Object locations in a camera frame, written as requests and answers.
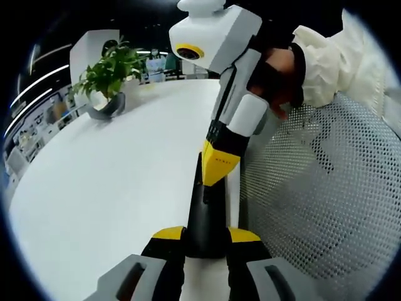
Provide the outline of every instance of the green leaves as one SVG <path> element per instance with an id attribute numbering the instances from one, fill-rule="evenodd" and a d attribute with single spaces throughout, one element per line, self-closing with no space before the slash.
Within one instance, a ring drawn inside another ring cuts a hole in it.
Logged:
<path id="1" fill-rule="evenodd" d="M 80 81 L 73 86 L 73 93 L 85 93 L 90 98 L 93 91 L 101 92 L 110 101 L 120 92 L 126 77 L 133 75 L 140 79 L 145 57 L 137 53 L 138 49 L 131 49 L 127 44 L 127 41 L 120 41 L 107 48 L 100 61 L 93 67 L 88 66 L 85 75 L 80 75 Z"/>

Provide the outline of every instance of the white table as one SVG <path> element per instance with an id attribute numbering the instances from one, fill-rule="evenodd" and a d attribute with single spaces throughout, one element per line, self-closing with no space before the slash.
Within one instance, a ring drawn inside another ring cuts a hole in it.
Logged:
<path id="1" fill-rule="evenodd" d="M 140 254 L 155 232 L 187 224 L 197 156 L 218 91 L 217 80 L 141 86 L 143 104 L 135 110 L 109 124 L 84 114 L 38 154 L 9 214 L 22 254 L 53 300 L 86 298 L 99 276 Z M 231 177 L 238 202 L 238 169 Z M 181 300 L 227 300 L 224 260 L 187 263 Z M 196 282 L 194 275 L 205 270 L 208 276 Z M 215 290 L 202 295 L 211 283 Z"/>

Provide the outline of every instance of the led light strip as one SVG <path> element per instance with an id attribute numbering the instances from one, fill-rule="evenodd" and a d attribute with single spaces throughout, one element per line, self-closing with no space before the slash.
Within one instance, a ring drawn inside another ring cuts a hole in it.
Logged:
<path id="1" fill-rule="evenodd" d="M 68 47 L 71 47 L 71 46 L 73 46 L 73 45 L 72 45 L 72 44 L 67 44 L 67 45 L 64 45 L 64 46 L 62 46 L 62 47 L 60 47 L 60 48 L 54 49 L 54 50 L 52 50 L 52 51 L 50 51 L 50 52 L 47 52 L 47 53 L 45 53 L 44 55 L 42 55 L 42 56 L 38 57 L 37 59 L 35 59 L 35 60 L 33 61 L 33 63 L 36 64 L 36 63 L 39 62 L 42 58 L 46 58 L 47 56 L 52 55 L 53 53 L 56 53 L 57 51 L 63 50 L 63 49 L 65 49 L 65 48 L 68 48 Z"/>
<path id="2" fill-rule="evenodd" d="M 11 102 L 11 105 L 10 105 L 10 108 L 23 96 L 23 95 L 25 95 L 25 93 L 26 92 L 28 92 L 30 89 L 32 89 L 34 86 L 36 86 L 39 82 L 41 82 L 42 80 L 44 80 L 45 78 L 48 78 L 48 77 L 50 77 L 51 75 L 53 75 L 53 74 L 55 74 L 55 73 L 57 73 L 57 72 L 59 72 L 59 71 L 61 71 L 61 70 L 64 70 L 64 69 L 66 69 L 66 68 L 68 68 L 69 67 L 69 65 L 65 65 L 65 66 L 62 66 L 62 67 L 60 67 L 60 68 L 57 68 L 56 70 L 53 70 L 52 72 L 50 72 L 50 73 L 48 73 L 48 74 L 46 74 L 46 75 L 43 75 L 41 78 L 39 78 L 38 80 L 36 80 L 36 81 L 34 81 L 32 84 L 30 84 L 24 91 L 22 91 L 14 100 L 13 100 L 13 102 Z"/>
<path id="3" fill-rule="evenodd" d="M 149 55 L 150 54 L 150 51 L 147 51 L 147 50 L 139 50 L 139 51 L 137 51 L 137 53 L 139 54 L 139 55 Z M 165 52 L 165 51 L 161 51 L 161 52 L 159 52 L 161 55 L 168 55 L 169 53 L 168 52 Z"/>
<path id="4" fill-rule="evenodd" d="M 32 100 L 32 102 L 27 105 L 25 108 L 22 109 L 22 111 L 20 111 L 20 113 L 13 119 L 13 121 L 10 123 L 10 125 L 8 126 L 8 128 L 6 129 L 6 131 L 4 132 L 4 136 L 5 137 L 7 135 L 7 133 L 11 130 L 11 128 L 14 126 L 14 124 L 18 121 L 18 119 L 23 115 L 23 113 L 25 113 L 27 111 L 27 109 L 29 109 L 30 107 L 32 107 L 36 102 L 38 102 L 38 100 L 40 100 L 42 97 L 44 97 L 46 94 L 49 94 L 53 89 L 50 88 L 49 90 L 43 92 L 41 95 L 39 95 L 38 97 L 36 97 L 34 100 Z"/>
<path id="5" fill-rule="evenodd" d="M 33 45 L 33 49 L 32 49 L 31 60 L 30 60 L 30 64 L 29 64 L 29 75 L 32 75 L 33 59 L 35 57 L 35 51 L 36 51 L 36 44 Z"/>

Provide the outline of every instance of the gray plant pot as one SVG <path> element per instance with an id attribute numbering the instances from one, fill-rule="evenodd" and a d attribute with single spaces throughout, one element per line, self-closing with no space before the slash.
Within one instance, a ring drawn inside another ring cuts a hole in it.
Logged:
<path id="1" fill-rule="evenodd" d="M 125 109 L 125 94 L 120 92 L 116 94 L 108 104 L 101 110 L 97 110 L 92 106 L 88 107 L 88 114 L 91 118 L 97 120 L 110 120 L 111 118 L 120 115 Z"/>

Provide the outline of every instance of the potted plant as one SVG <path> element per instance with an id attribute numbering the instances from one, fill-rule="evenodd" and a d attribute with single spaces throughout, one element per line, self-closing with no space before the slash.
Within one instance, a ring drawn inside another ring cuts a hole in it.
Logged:
<path id="1" fill-rule="evenodd" d="M 126 41 L 107 41 L 100 61 L 93 67 L 88 66 L 73 86 L 74 94 L 85 93 L 89 99 L 92 92 L 100 92 L 104 96 L 104 107 L 88 108 L 93 118 L 109 119 L 121 113 L 125 107 L 125 95 L 121 92 L 124 81 L 129 76 L 141 79 L 144 58 L 127 44 Z"/>

